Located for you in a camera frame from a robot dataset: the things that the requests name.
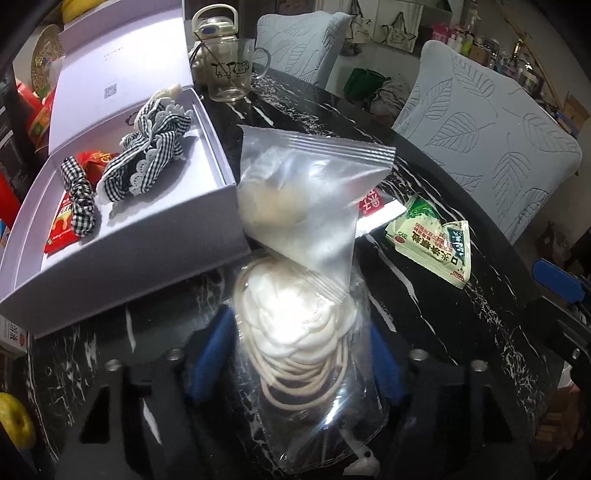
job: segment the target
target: green sauce packet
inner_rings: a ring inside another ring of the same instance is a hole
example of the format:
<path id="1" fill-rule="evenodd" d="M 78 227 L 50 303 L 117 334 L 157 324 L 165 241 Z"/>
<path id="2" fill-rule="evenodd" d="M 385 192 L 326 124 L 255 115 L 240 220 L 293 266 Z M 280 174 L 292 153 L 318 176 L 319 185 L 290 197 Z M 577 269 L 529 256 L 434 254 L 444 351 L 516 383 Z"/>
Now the green sauce packet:
<path id="1" fill-rule="evenodd" d="M 428 201 L 415 194 L 406 214 L 386 227 L 386 238 L 397 252 L 457 288 L 470 279 L 470 229 L 467 220 L 441 223 Z"/>

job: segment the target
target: red snack package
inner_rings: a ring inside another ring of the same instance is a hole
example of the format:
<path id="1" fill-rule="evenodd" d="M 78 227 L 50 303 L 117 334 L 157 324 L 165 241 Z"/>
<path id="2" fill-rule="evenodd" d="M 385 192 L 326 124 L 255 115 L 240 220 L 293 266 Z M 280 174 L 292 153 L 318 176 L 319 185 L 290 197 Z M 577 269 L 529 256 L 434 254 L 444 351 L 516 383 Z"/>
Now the red snack package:
<path id="1" fill-rule="evenodd" d="M 93 189 L 96 189 L 96 184 L 103 176 L 107 163 L 113 160 L 117 155 L 117 153 L 104 153 L 100 150 L 90 150 L 76 155 L 76 160 L 86 172 L 86 178 L 92 185 Z"/>
<path id="2" fill-rule="evenodd" d="M 359 210 L 363 217 L 367 217 L 383 207 L 384 202 L 376 189 L 371 189 L 365 198 L 359 202 Z"/>
<path id="3" fill-rule="evenodd" d="M 70 195 L 68 195 L 68 192 L 64 192 L 64 196 L 61 198 L 60 207 L 57 210 L 56 218 L 51 225 L 49 238 L 45 244 L 44 252 L 46 254 L 57 252 L 80 239 L 80 237 L 70 228 L 71 223 L 72 202 L 70 201 Z"/>
<path id="4" fill-rule="evenodd" d="M 86 172 L 86 178 L 92 185 L 93 189 L 96 188 L 97 182 L 100 180 L 105 167 L 111 159 L 115 158 L 118 154 L 104 153 L 99 150 L 92 150 L 88 152 L 82 152 L 76 155 L 76 160 L 80 166 Z M 77 242 L 80 237 L 76 235 L 72 229 L 72 201 L 68 192 L 64 192 L 64 196 L 61 198 L 60 207 L 57 209 L 57 214 L 51 225 L 51 231 L 45 244 L 44 252 L 51 255 L 68 245 Z"/>

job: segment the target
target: gingham scrunchie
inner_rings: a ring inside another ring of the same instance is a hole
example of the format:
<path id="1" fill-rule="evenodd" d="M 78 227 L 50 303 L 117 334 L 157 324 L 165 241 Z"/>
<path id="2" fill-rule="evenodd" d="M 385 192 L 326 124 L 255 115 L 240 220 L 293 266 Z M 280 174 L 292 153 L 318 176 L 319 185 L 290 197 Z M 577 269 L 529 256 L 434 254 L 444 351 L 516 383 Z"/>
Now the gingham scrunchie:
<path id="1" fill-rule="evenodd" d="M 72 202 L 72 231 L 86 236 L 95 227 L 95 195 L 86 173 L 74 157 L 61 164 L 61 177 Z"/>
<path id="2" fill-rule="evenodd" d="M 117 202 L 128 192 L 149 191 L 164 167 L 184 159 L 179 139 L 189 130 L 192 113 L 168 97 L 148 100 L 135 120 L 138 131 L 123 137 L 125 150 L 105 168 L 96 188 L 99 196 Z"/>

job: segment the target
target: dining chair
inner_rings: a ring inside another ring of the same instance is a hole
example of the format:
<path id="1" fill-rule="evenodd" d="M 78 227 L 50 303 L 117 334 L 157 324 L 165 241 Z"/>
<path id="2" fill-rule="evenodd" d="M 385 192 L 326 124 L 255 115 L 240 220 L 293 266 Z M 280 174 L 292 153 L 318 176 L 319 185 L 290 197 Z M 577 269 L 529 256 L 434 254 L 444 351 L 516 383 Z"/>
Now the dining chair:
<path id="1" fill-rule="evenodd" d="M 269 51 L 271 68 L 325 88 L 350 22 L 342 12 L 263 15 L 256 25 L 256 46 Z"/>
<path id="2" fill-rule="evenodd" d="M 582 152 L 513 79 L 439 41 L 392 128 L 448 172 L 514 243 Z"/>

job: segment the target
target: blue plastic part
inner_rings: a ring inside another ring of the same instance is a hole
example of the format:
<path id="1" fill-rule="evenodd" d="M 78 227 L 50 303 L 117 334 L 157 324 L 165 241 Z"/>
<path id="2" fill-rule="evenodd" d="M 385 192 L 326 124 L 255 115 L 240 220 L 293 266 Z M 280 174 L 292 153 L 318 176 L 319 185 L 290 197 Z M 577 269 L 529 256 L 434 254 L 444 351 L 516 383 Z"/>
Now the blue plastic part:
<path id="1" fill-rule="evenodd" d="M 402 381 L 400 366 L 375 325 L 371 327 L 371 349 L 375 381 L 384 395 L 397 404 L 407 390 Z"/>
<path id="2" fill-rule="evenodd" d="M 213 394 L 213 387 L 219 378 L 226 359 L 235 346 L 236 323 L 234 311 L 222 306 L 218 311 L 220 316 L 213 332 L 210 334 L 203 352 L 193 365 L 189 396 L 196 403 L 209 400 Z"/>
<path id="3" fill-rule="evenodd" d="M 534 263 L 531 272 L 535 281 L 552 290 L 570 304 L 584 300 L 585 292 L 581 282 L 556 265 L 546 260 L 538 260 Z"/>

